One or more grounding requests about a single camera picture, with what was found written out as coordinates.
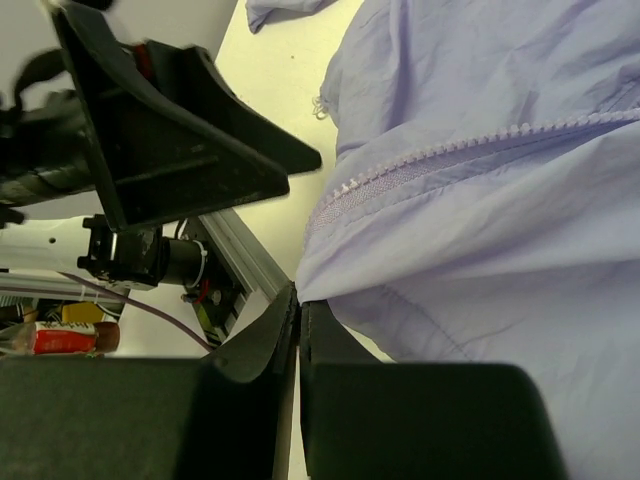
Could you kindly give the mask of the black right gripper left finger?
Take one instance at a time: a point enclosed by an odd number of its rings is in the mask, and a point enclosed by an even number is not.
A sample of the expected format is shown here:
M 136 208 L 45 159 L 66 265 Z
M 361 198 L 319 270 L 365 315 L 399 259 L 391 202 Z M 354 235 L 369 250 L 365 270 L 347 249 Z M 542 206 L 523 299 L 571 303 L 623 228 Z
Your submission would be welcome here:
M 284 479 L 299 305 L 287 284 L 196 359 L 1 364 L 5 479 Z

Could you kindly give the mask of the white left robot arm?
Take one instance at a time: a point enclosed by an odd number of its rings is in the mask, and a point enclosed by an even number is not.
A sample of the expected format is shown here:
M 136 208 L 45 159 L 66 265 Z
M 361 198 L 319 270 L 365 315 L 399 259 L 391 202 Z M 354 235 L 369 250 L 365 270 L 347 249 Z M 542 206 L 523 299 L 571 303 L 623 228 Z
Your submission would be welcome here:
M 1 264 L 116 297 L 174 284 L 196 301 L 238 283 L 211 235 L 164 224 L 286 195 L 320 154 L 240 101 L 208 52 L 119 42 L 103 2 L 47 6 L 59 47 L 14 85 L 68 73 L 70 91 L 1 114 Z M 294 354 L 292 283 L 201 359 L 117 358 L 113 322 L 27 323 L 2 342 L 5 479 L 284 479 Z

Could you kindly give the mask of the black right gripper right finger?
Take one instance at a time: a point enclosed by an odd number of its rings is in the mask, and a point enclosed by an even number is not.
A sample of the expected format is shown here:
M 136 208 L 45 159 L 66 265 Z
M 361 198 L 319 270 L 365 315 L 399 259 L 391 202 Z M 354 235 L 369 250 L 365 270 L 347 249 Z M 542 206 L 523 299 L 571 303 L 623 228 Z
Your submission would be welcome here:
M 302 308 L 301 427 L 314 479 L 563 479 L 542 398 L 505 364 L 385 363 L 324 302 Z

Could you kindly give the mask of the lilac zip jacket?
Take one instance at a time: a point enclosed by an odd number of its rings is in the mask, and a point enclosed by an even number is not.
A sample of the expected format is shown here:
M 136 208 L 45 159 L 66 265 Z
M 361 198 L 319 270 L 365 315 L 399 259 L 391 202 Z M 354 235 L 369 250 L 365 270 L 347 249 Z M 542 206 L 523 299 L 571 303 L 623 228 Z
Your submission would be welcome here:
M 574 479 L 639 475 L 639 5 L 366 1 L 320 88 L 303 302 L 538 384 Z

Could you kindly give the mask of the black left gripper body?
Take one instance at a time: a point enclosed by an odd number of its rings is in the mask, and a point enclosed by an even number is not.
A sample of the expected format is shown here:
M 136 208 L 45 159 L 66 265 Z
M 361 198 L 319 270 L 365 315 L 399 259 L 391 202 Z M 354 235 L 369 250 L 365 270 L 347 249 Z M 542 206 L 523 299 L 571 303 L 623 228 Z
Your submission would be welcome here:
M 24 220 L 21 208 L 94 191 L 87 120 L 72 89 L 49 93 L 34 109 L 23 94 L 67 71 L 63 50 L 26 60 L 12 85 L 13 105 L 1 109 L 1 218 Z

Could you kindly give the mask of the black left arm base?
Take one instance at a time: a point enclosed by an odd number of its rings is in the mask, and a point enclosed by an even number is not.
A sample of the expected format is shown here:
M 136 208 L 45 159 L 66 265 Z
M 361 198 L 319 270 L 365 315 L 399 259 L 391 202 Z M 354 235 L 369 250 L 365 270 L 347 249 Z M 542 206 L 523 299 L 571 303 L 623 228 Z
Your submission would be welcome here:
M 216 349 L 254 321 L 269 305 L 264 292 L 251 283 L 239 259 L 212 236 L 198 218 L 181 220 L 174 237 L 194 241 L 207 252 L 199 283 L 182 295 L 192 305 L 208 345 Z

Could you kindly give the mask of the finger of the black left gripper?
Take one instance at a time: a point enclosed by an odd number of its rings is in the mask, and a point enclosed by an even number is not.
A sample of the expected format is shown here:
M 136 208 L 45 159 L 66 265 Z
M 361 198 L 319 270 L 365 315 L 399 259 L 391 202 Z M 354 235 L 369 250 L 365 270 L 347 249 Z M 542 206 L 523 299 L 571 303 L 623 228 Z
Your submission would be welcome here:
M 112 230 L 288 193 L 282 167 L 154 88 L 99 11 L 62 2 L 52 23 L 85 120 L 86 161 Z
M 301 174 L 322 166 L 320 153 L 241 101 L 223 79 L 209 51 L 148 40 L 144 76 L 173 103 L 284 168 Z

